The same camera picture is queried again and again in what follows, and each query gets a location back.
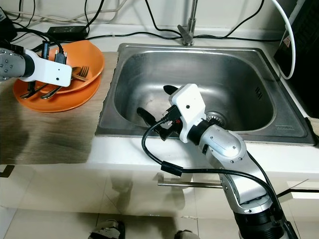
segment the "sink rim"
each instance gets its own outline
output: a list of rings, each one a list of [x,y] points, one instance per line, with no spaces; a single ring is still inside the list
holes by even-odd
[[[113,75],[113,80],[111,82],[111,86],[110,86],[110,90],[109,93],[106,97],[106,99],[104,100],[104,105],[107,103],[108,105],[111,103],[111,107],[113,107],[113,110],[116,111],[117,113],[117,118],[121,118],[122,121],[124,121],[126,124],[130,124],[131,126],[134,125],[135,127],[142,129],[143,131],[145,131],[147,129],[147,127],[143,127],[140,126],[138,124],[135,124],[134,122],[131,122],[129,120],[127,120],[125,117],[123,117],[117,110],[117,107],[115,106],[115,92],[116,92],[116,87],[118,84],[118,79],[119,79],[119,75],[121,73],[121,70],[125,64],[125,62],[132,57],[134,54],[136,54],[136,50],[140,50],[143,53],[146,52],[154,52],[156,50],[161,50],[162,52],[170,52],[174,49],[177,50],[181,50],[182,52],[186,51],[192,51],[195,53],[203,53],[204,51],[222,51],[222,52],[255,52],[257,54],[257,56],[260,58],[260,60],[262,61],[262,63],[264,63],[267,68],[265,69],[265,73],[267,73],[267,75],[269,75],[272,79],[273,82],[276,82],[276,85],[278,85],[278,88],[280,88],[281,90],[281,94],[283,94],[286,98],[287,103],[290,105],[290,111],[291,113],[295,116],[295,118],[299,121],[300,126],[302,126],[305,135],[302,137],[295,137],[295,136],[282,136],[283,138],[285,138],[286,140],[283,142],[282,140],[278,139],[278,136],[271,136],[271,135],[254,135],[254,134],[250,134],[250,133],[256,133],[259,132],[261,129],[266,129],[267,127],[269,127],[274,120],[276,119],[276,116],[278,114],[278,108],[277,105],[275,103],[275,100],[273,99],[273,95],[270,92],[270,89],[268,88],[268,84],[266,84],[267,82],[267,78],[264,78],[261,76],[260,71],[258,70],[258,68],[252,64],[250,61],[246,61],[244,60],[244,62],[246,64],[248,64],[250,67],[252,67],[254,69],[254,71],[258,74],[258,76],[260,77],[260,82],[263,84],[263,87],[265,88],[265,90],[267,91],[267,94],[269,95],[269,99],[270,102],[272,104],[273,107],[273,115],[270,119],[270,121],[263,127],[259,128],[259,129],[254,129],[254,130],[245,130],[245,131],[236,131],[238,134],[240,134],[242,137],[244,137],[245,140],[248,141],[261,141],[261,142],[271,142],[271,143],[281,143],[281,144],[302,144],[302,145],[314,145],[315,144],[315,139],[314,136],[311,134],[311,131],[309,130],[309,126],[307,125],[306,121],[304,120],[304,118],[302,117],[300,111],[298,110],[297,106],[294,104],[294,102],[292,101],[289,93],[287,92],[286,88],[282,85],[279,77],[277,76],[276,72],[274,71],[274,69],[272,68],[270,62],[268,61],[267,57],[265,56],[264,52],[259,49],[259,48],[241,48],[241,47],[206,47],[206,46],[192,46],[192,47],[184,47],[184,46],[175,46],[175,45],[149,45],[149,44],[134,44],[134,43],[122,43],[119,46],[119,56],[118,56],[118,65],[114,71],[114,75]],[[204,52],[205,54],[216,54],[215,52]],[[98,127],[96,130],[95,135],[109,135],[109,136],[125,136],[125,137],[140,137],[143,134],[141,133],[137,133],[137,131],[139,131],[138,129],[133,129],[132,127],[130,129],[116,129],[116,128],[102,128],[100,126],[100,120],[98,123]]]

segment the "person's foot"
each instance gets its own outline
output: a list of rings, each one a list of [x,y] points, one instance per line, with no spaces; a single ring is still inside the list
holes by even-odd
[[[94,228],[88,239],[125,239],[124,223],[115,220],[100,223]]]

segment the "label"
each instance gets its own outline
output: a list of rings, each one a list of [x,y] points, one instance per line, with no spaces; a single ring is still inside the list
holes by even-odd
[[[285,39],[284,39],[284,43],[285,43],[285,45],[289,48],[289,46],[290,46],[290,42],[291,42],[291,40],[290,40],[290,36],[287,36]]]
[[[2,8],[0,7],[0,21],[6,19],[5,13],[2,11]]]

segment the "power adapter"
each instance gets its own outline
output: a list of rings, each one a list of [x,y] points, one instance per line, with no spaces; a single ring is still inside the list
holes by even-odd
[[[78,41],[88,36],[87,30],[83,28],[84,26],[52,26],[47,33],[60,41]]]

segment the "faucet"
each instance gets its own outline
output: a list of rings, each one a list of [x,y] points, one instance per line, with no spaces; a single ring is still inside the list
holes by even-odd
[[[196,23],[195,14],[196,14],[197,2],[198,2],[198,0],[193,0],[190,18],[188,20],[187,31],[181,25],[177,26],[178,30],[181,33],[181,36],[183,38],[183,45],[184,46],[192,46],[194,43],[193,37],[194,37],[195,23]]]

